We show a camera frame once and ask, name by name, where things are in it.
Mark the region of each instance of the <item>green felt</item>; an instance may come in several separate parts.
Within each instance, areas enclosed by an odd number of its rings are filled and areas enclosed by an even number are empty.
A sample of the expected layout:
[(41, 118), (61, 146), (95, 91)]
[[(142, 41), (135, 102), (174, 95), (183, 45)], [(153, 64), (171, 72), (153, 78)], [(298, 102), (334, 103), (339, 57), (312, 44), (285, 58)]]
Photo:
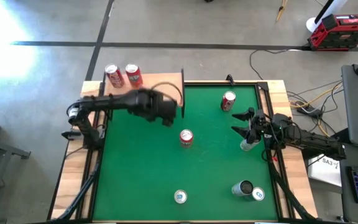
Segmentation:
[[(233, 109), (219, 105), (225, 91), (236, 94)], [(264, 144), (249, 152), (240, 149), (242, 137), (231, 126), (247, 123), (233, 118), (248, 107), (257, 108), (253, 86), (187, 86), (185, 118), (172, 127), (161, 120), (149, 123), (114, 111), (96, 196), (94, 220), (276, 220)], [(191, 148), (180, 145), (180, 131), (194, 134)], [(249, 180), (265, 191), (261, 202), (236, 197), (231, 187)], [(173, 194), (183, 189), (184, 204)]]

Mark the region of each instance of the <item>concrete floor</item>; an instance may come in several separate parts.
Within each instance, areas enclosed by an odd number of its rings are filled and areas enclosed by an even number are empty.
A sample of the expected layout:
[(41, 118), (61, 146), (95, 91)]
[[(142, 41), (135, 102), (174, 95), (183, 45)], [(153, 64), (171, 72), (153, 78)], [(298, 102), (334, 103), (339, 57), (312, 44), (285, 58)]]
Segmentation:
[[(275, 23), (281, 1), (270, 0), (116, 0), (104, 42), (303, 45), (305, 22), (321, 6), (314, 0), (289, 1)], [(96, 42), (108, 0), (0, 1), (0, 140), (32, 151), (28, 161), (14, 159), (0, 190), (0, 218), (8, 223), (41, 222), (47, 217), (70, 126), (66, 107), (75, 101), (93, 47), (9, 45), (11, 41)], [(348, 0), (343, 13), (358, 13)], [(126, 49), (102, 47), (92, 80), (101, 80), (107, 63), (121, 68), (137, 63), (144, 73), (178, 72), (187, 80), (256, 80), (251, 50)], [(265, 79), (285, 80), (299, 92), (341, 79), (341, 66), (358, 63), (358, 52), (257, 52), (252, 64)], [(306, 99), (321, 90), (305, 93)], [(337, 131), (347, 126), (343, 94), (339, 109), (324, 115)], [(301, 116), (304, 129), (314, 124)], [(319, 217), (341, 215), (339, 194), (314, 188)]]

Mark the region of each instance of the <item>red soda can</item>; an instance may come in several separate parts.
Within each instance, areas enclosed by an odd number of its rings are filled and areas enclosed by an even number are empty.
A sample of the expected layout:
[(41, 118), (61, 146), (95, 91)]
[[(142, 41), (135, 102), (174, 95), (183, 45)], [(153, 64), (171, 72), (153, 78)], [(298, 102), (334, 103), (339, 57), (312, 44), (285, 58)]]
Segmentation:
[(193, 144), (193, 133), (189, 129), (180, 132), (180, 144), (185, 148), (189, 148)]
[(225, 92), (223, 94), (223, 99), (221, 102), (221, 109), (223, 111), (231, 110), (235, 101), (236, 101), (236, 94), (234, 94), (232, 91)]
[(133, 87), (139, 88), (143, 85), (142, 75), (140, 74), (140, 68), (134, 64), (128, 64), (125, 68), (128, 75), (129, 82)]
[(117, 65), (109, 64), (104, 69), (104, 73), (109, 78), (111, 84), (115, 88), (120, 88), (124, 86), (124, 78), (122, 77), (121, 71), (119, 70), (119, 67)]

